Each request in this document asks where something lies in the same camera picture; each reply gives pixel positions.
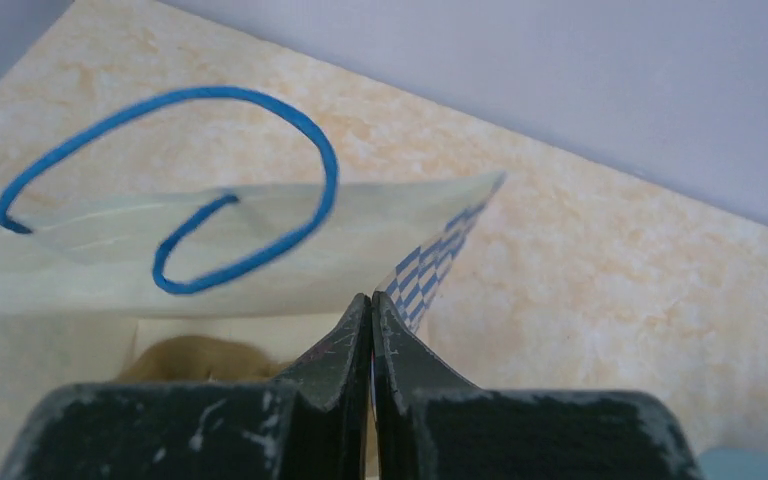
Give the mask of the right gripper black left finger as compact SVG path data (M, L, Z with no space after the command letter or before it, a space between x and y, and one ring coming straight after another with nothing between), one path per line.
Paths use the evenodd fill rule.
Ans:
M32 410L1 479L361 479L371 301L267 383L73 384Z

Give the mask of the brown pulp carrier top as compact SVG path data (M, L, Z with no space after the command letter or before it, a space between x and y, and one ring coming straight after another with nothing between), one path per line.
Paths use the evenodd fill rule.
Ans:
M148 347L116 378L117 383L263 382L291 365L249 343L183 335Z

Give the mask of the paper bag blue checkered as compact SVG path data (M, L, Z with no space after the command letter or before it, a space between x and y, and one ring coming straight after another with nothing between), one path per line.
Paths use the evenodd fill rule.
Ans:
M194 100L259 106L317 149L322 183L119 197L20 219L39 176L112 130ZM414 183L338 181L307 115L238 87L140 101L55 147L0 195L0 397L105 380L152 344L199 333L295 357L358 293L385 291L416 329L501 172Z

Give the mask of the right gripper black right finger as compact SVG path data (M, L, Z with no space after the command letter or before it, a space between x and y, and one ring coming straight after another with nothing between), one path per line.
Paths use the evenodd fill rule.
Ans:
M677 418L628 390L490 390L465 379L371 300L385 479L699 479Z

